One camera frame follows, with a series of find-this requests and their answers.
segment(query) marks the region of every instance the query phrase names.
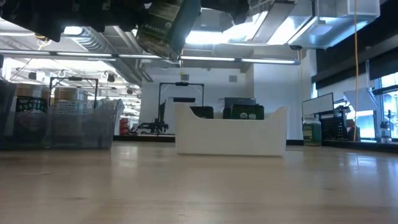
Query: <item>window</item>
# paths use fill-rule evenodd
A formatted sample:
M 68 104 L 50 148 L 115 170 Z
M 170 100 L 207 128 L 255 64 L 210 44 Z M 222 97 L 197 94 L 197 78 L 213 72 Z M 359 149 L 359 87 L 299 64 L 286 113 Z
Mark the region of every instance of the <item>window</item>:
M 398 72 L 381 77 L 381 88 L 398 85 Z
M 381 77 L 381 88 L 398 85 L 398 72 Z M 398 91 L 382 94 L 383 121 L 388 121 L 391 129 L 391 137 L 398 138 Z
M 347 113 L 347 119 L 354 119 L 355 110 L 347 102 L 335 103 L 335 108 L 339 106 L 348 106 L 351 110 Z M 373 111 L 359 111 L 356 113 L 356 125 L 360 128 L 361 138 L 375 138 Z
M 385 93 L 383 99 L 383 121 L 389 121 L 391 129 L 391 137 L 398 138 L 398 91 Z

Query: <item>clear plastic bin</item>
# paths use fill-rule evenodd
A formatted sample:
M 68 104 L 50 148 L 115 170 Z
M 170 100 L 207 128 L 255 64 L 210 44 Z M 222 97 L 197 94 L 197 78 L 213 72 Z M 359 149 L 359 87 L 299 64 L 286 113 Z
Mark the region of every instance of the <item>clear plastic bin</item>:
M 0 124 L 0 149 L 110 148 L 115 110 L 94 110 L 91 114 L 10 113 Z

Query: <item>fluorescent light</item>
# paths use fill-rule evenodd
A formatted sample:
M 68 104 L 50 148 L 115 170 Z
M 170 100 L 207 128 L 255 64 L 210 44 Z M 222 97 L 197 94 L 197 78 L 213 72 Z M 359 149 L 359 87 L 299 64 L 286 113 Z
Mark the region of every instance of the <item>fluorescent light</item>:
M 254 28 L 254 22 L 245 22 L 236 26 L 232 26 L 223 32 L 223 38 L 228 42 L 229 40 L 239 41 L 245 40 L 246 34 Z
M 50 55 L 50 52 L 38 50 L 0 50 L 2 54 Z
M 65 27 L 65 30 L 63 31 L 63 33 L 66 35 L 79 35 L 82 32 L 83 32 L 82 27 L 75 27 L 75 26 Z
M 79 52 L 57 52 L 59 56 L 81 56 L 81 57 L 112 57 L 111 54 L 79 53 Z
M 87 58 L 89 61 L 107 61 L 107 62 L 115 62 L 116 58 Z
M 120 58 L 139 58 L 139 59 L 162 59 L 156 55 L 145 55 L 145 54 L 119 54 Z
M 221 32 L 191 31 L 185 39 L 187 44 L 220 44 L 227 42 Z
M 66 82 L 60 82 L 61 85 L 63 86 L 70 86 L 69 84 L 67 84 Z
M 235 58 L 226 57 L 199 57 L 199 56 L 184 56 L 181 55 L 182 60 L 207 60 L 207 61 L 217 61 L 217 62 L 234 62 Z
M 92 86 L 79 86 L 79 88 L 94 89 L 95 86 L 94 87 L 92 87 Z M 101 89 L 101 90 L 115 90 L 116 87 L 113 87 L 113 86 L 99 86 L 98 89 Z
M 242 58 L 241 61 L 249 63 L 274 63 L 274 64 L 284 64 L 284 65 L 293 65 L 296 63 L 296 61 L 293 60 L 254 59 L 254 58 Z

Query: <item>wire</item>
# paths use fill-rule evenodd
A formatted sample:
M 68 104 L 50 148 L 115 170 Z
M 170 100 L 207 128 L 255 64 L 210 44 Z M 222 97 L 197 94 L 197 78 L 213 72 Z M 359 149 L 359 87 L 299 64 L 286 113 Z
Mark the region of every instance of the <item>wire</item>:
M 356 111 L 358 110 L 358 77 L 359 77 L 359 62 L 358 62 L 358 30 L 356 27 L 356 13 L 357 13 L 357 0 L 354 0 L 354 44 L 355 44 L 355 67 L 356 67 L 356 76 L 355 76 L 355 112 L 354 112 L 354 142 L 356 141 Z
M 37 42 L 37 44 L 39 45 L 39 48 L 38 48 L 37 50 L 42 50 L 43 47 L 48 46 L 48 45 L 51 44 L 51 40 L 46 41 L 46 42 L 42 41 L 42 44 L 39 44 L 39 42 Z M 32 60 L 33 60 L 32 58 L 29 59 L 29 60 L 25 63 L 25 65 L 24 65 L 17 73 L 15 73 L 15 75 L 13 75 L 13 76 L 10 78 L 10 81 L 13 80 L 14 77 L 17 77 L 19 74 L 21 74 L 21 73 L 24 71 L 24 69 L 28 66 L 28 64 L 29 64 Z

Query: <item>orange cable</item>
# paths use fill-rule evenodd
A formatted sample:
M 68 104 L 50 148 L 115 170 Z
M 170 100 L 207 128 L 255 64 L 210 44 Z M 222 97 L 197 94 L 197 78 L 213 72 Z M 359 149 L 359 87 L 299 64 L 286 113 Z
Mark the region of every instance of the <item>orange cable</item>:
M 359 77 L 359 62 L 358 62 L 358 31 L 356 27 L 356 11 L 357 11 L 357 0 L 354 0 L 354 44 L 355 44 L 355 67 L 356 67 L 356 76 L 355 76 L 355 112 L 354 112 L 354 142 L 356 141 L 356 111 L 358 109 L 358 77 Z

